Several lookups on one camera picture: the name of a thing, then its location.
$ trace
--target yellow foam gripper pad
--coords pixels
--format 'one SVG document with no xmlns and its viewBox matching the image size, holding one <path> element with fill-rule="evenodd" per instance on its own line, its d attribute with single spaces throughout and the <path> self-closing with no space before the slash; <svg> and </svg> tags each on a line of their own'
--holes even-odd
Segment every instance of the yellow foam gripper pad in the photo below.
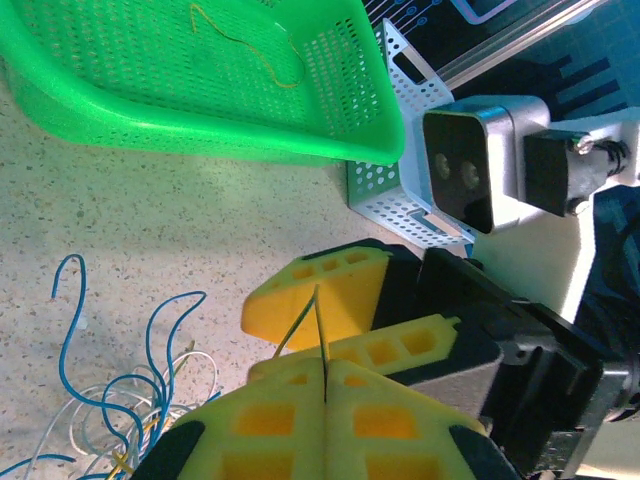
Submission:
<svg viewBox="0 0 640 480">
<path fill-rule="evenodd" d="M 450 357 L 458 341 L 456 325 L 459 321 L 455 317 L 431 315 L 373 330 L 332 342 L 330 356 L 350 360 L 381 375 L 413 371 Z M 263 378 L 295 365 L 303 358 L 319 356 L 320 349 L 315 347 L 265 360 L 251 367 L 248 379 Z"/>
<path fill-rule="evenodd" d="M 327 341 L 368 332 L 390 255 L 377 248 L 356 246 L 293 261 L 247 297 L 242 330 L 280 343 L 318 285 Z M 290 349 L 318 345 L 315 317 L 312 309 L 290 339 Z"/>
</svg>

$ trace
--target perforated basket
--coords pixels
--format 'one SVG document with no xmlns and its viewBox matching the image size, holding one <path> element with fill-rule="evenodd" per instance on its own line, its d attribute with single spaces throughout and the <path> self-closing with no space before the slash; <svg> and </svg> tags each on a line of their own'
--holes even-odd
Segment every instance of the perforated basket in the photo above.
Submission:
<svg viewBox="0 0 640 480">
<path fill-rule="evenodd" d="M 359 0 L 201 0 L 217 29 L 196 11 L 197 32 L 191 6 L 0 0 L 0 55 L 17 102 L 78 143 L 305 164 L 398 160 L 402 121 Z"/>
</svg>

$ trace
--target yellow wire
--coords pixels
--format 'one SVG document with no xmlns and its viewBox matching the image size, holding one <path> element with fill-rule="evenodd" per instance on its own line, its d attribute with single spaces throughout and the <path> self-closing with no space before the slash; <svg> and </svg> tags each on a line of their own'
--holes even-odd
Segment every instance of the yellow wire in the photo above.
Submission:
<svg viewBox="0 0 640 480">
<path fill-rule="evenodd" d="M 118 468 L 120 470 L 124 470 L 125 472 L 127 472 L 129 475 L 133 475 L 133 468 L 131 468 L 129 465 L 127 465 L 125 463 L 125 461 L 127 460 L 128 457 L 128 453 L 125 453 L 122 457 L 120 455 L 118 455 L 118 452 L 116 452 L 115 450 L 113 452 L 111 452 L 111 455 L 113 455 L 113 459 L 116 461 L 116 465 L 118 465 Z"/>
<path fill-rule="evenodd" d="M 282 82 L 280 82 L 280 80 L 278 80 L 278 76 L 276 75 L 275 70 L 273 69 L 271 64 L 268 62 L 268 60 L 265 58 L 265 56 L 262 54 L 262 52 L 260 52 L 260 50 L 258 50 L 256 47 L 254 47 L 250 43 L 245 42 L 244 40 L 240 40 L 238 38 L 233 38 L 233 37 L 227 35 L 225 32 L 223 32 L 220 29 L 220 27 L 218 27 L 218 25 L 216 25 L 216 23 L 213 20 L 211 20 L 211 18 L 209 18 L 209 16 L 205 13 L 205 11 L 202 9 L 202 7 L 200 5 L 198 5 L 197 3 L 192 3 L 191 4 L 190 12 L 191 12 L 191 28 L 193 29 L 193 33 L 198 33 L 198 28 L 196 26 L 196 16 L 195 16 L 195 13 L 194 13 L 194 12 L 198 12 L 209 23 L 209 25 L 211 25 L 213 28 L 215 28 L 216 32 L 218 32 L 224 38 L 226 38 L 227 40 L 231 40 L 232 42 L 241 43 L 242 45 L 245 45 L 247 48 L 249 48 L 249 50 L 251 50 L 260 59 L 260 61 L 264 64 L 264 66 L 267 68 L 267 70 L 269 70 L 269 73 L 271 74 L 271 78 L 273 78 L 273 82 L 277 86 L 279 86 L 281 88 L 295 88 L 298 85 L 300 85 L 302 83 L 302 81 L 304 80 L 304 77 L 305 77 L 305 74 L 306 74 L 306 70 L 305 70 L 305 67 L 304 67 L 304 61 L 302 60 L 302 56 L 300 55 L 300 53 L 298 52 L 296 47 L 293 45 L 293 41 L 291 40 L 291 36 L 289 36 L 289 45 L 291 46 L 291 49 L 296 53 L 296 55 L 300 59 L 300 65 L 302 65 L 302 76 L 300 77 L 300 80 L 298 80 L 295 83 L 282 83 Z"/>
<path fill-rule="evenodd" d="M 195 346 L 196 346 L 196 341 L 195 341 L 195 340 L 191 340 L 191 343 L 189 343 L 189 345 L 187 346 L 187 348 L 185 348 L 184 352 L 182 352 L 182 353 L 193 352 L 193 349 L 195 348 Z M 187 363 L 187 360 L 189 360 L 189 357 L 187 357 L 187 358 L 183 359 L 183 360 L 178 364 L 178 366 L 176 367 L 175 371 L 173 372 L 173 376 L 174 376 L 174 377 L 178 374 L 178 372 L 180 371 L 180 369 L 181 369 L 182 367 L 184 367 L 185 363 Z"/>
<path fill-rule="evenodd" d="M 151 422 L 146 424 L 144 426 L 144 433 L 147 433 L 149 430 L 151 430 L 151 428 L 153 428 L 153 426 L 156 425 L 159 421 L 160 417 L 156 417 Z M 165 422 L 164 426 L 166 427 L 168 423 L 169 420 Z M 127 457 L 129 456 L 129 452 L 125 452 L 124 455 L 120 456 L 118 452 L 114 450 L 113 452 L 111 452 L 111 455 L 113 456 L 113 460 L 116 462 L 116 467 L 114 467 L 113 470 L 109 472 L 106 480 L 113 480 L 115 476 L 121 471 L 125 471 L 129 475 L 133 475 L 134 470 L 125 463 L 127 461 Z"/>
</svg>

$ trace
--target speckled countertop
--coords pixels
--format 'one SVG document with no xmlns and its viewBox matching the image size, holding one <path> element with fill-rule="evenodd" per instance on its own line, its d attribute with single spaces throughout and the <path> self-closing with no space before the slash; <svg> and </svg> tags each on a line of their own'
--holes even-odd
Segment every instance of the speckled countertop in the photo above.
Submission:
<svg viewBox="0 0 640 480">
<path fill-rule="evenodd" d="M 89 270 L 88 328 L 77 332 L 69 354 L 76 388 L 129 372 L 143 361 L 153 309 L 202 289 L 209 297 L 184 323 L 175 351 L 194 339 L 215 357 L 227 392 L 274 350 L 240 330 L 247 294 L 294 257 L 367 236 L 400 241 L 349 210 L 344 190 L 340 166 L 71 145 L 27 120 L 0 81 L 0 470 L 32 455 L 69 398 L 57 360 L 78 295 L 77 268 L 70 266 L 50 300 L 65 255 L 81 253 Z M 173 308 L 159 319 L 157 356 L 177 315 Z M 190 362 L 178 398 L 202 400 L 207 369 Z M 63 427 L 44 451 L 72 453 Z M 32 478 L 66 480 L 79 471 L 46 462 Z"/>
</svg>

